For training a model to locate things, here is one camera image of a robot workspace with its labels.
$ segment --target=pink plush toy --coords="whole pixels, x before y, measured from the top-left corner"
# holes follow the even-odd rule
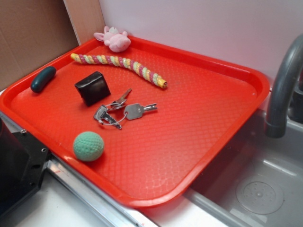
[[[94,37],[99,41],[103,41],[105,46],[108,46],[113,52],[122,52],[128,48],[131,41],[127,38],[127,35],[126,31],[120,34],[118,29],[115,27],[109,29],[108,26],[104,27],[104,33],[94,33]]]

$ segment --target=white wall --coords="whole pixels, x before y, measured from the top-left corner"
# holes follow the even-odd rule
[[[99,0],[105,24],[261,71],[271,84],[303,33],[303,0]]]

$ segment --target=small black case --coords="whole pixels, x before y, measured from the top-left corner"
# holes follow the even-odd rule
[[[102,73],[96,71],[75,84],[84,103],[87,106],[110,95],[108,85]]]

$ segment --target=braided rope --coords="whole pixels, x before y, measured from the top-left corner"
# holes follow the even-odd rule
[[[108,55],[82,55],[75,53],[71,54],[71,58],[80,64],[104,64],[126,68],[135,72],[156,86],[159,86],[161,88],[167,87],[167,82],[158,73],[150,71],[139,62],[133,61],[129,58],[121,58]]]

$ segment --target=crochet ball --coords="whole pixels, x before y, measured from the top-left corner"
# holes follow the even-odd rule
[[[86,131],[76,137],[73,149],[77,159],[87,162],[94,161],[102,155],[104,141],[98,134]]]

